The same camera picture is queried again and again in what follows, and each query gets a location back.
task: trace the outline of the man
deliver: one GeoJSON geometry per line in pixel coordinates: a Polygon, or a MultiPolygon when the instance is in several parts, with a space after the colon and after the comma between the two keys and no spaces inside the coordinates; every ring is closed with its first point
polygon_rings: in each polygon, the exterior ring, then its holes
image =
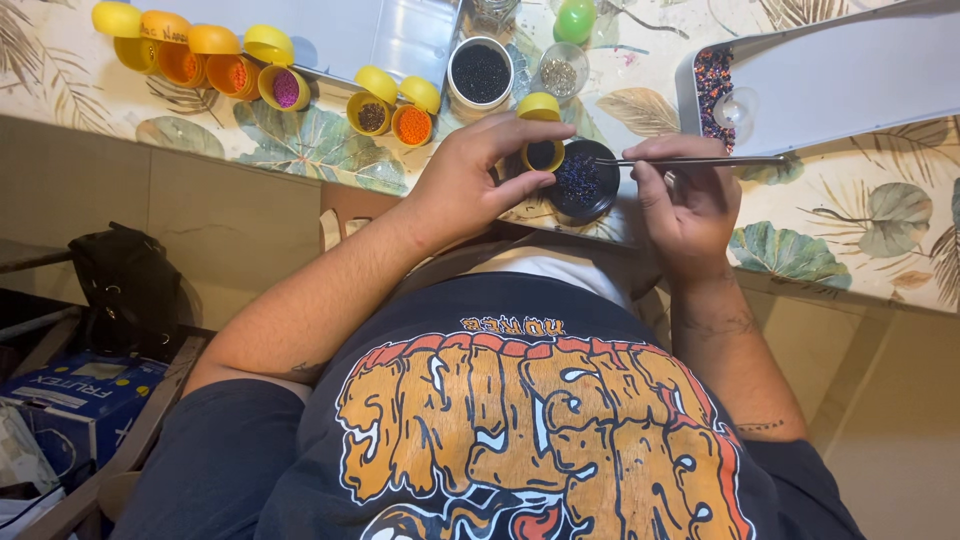
{"type": "MultiPolygon", "coordinates": [[[[861,537],[727,262],[740,204],[727,168],[685,171],[675,193],[650,164],[633,171],[683,364],[612,302],[605,274],[549,250],[381,305],[554,182],[495,186],[498,160],[572,135],[509,113],[454,132],[402,203],[241,311],[114,538],[861,537]]],[[[688,135],[624,152],[724,155],[688,135]]]]}

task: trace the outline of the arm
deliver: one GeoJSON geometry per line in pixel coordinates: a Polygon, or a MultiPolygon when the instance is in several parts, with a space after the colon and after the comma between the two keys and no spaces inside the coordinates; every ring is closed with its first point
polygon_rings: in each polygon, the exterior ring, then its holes
{"type": "MultiPolygon", "coordinates": [[[[629,159],[726,156],[709,138],[650,138],[629,159]]],[[[740,186],[728,167],[684,171],[672,194],[649,163],[632,173],[643,223],[670,284],[674,354],[723,402],[744,439],[806,438],[803,413],[756,326],[727,261],[740,186]],[[749,430],[751,425],[776,425],[749,430]]]]}
{"type": "Polygon", "coordinates": [[[241,310],[198,360],[184,394],[220,380],[263,379],[304,398],[407,272],[555,181],[531,171],[495,186],[488,171],[498,160],[526,142],[573,133],[504,113],[450,134],[403,202],[241,310]]]}

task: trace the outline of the black bag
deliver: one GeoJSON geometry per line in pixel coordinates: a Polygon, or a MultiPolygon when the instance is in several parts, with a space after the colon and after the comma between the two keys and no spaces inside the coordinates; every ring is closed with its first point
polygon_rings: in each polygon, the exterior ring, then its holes
{"type": "Polygon", "coordinates": [[[177,337],[180,272],[159,242],[110,222],[68,245],[90,304],[86,346],[101,355],[161,356],[177,337]]]}

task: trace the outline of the table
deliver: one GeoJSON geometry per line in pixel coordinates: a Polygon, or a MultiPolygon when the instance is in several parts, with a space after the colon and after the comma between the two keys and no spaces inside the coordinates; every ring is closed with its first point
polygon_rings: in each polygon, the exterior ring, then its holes
{"type": "MultiPolygon", "coordinates": [[[[674,71],[687,53],[893,2],[597,0],[590,79],[564,103],[563,119],[576,124],[578,136],[619,153],[679,130],[674,71]]],[[[516,68],[513,95],[501,109],[529,92],[530,70],[553,41],[560,3],[523,2],[500,37],[516,68]]],[[[344,118],[345,86],[312,84],[315,100],[298,113],[179,88],[123,67],[111,38],[92,28],[94,4],[0,0],[0,113],[390,195],[407,193],[437,144],[476,119],[444,93],[433,142],[409,149],[390,135],[356,133],[344,118]]],[[[468,24],[463,32],[469,34],[468,24]]],[[[796,152],[800,161],[779,173],[740,170],[744,197],[731,263],[765,274],[772,286],[956,313],[958,124],[957,117],[941,118],[804,148],[796,152]],[[907,192],[910,205],[881,204],[907,192]]],[[[503,219],[630,243],[624,210],[635,194],[636,185],[625,182],[610,214],[584,227],[562,225],[540,198],[503,219]]]]}

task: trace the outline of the t-shirt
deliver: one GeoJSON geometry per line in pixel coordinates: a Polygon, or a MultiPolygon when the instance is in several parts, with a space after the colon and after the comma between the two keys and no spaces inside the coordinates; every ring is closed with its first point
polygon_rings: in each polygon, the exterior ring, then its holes
{"type": "Polygon", "coordinates": [[[404,296],[306,406],[263,380],[176,405],[112,538],[861,538],[804,441],[742,441],[650,331],[511,273],[404,296]]]}

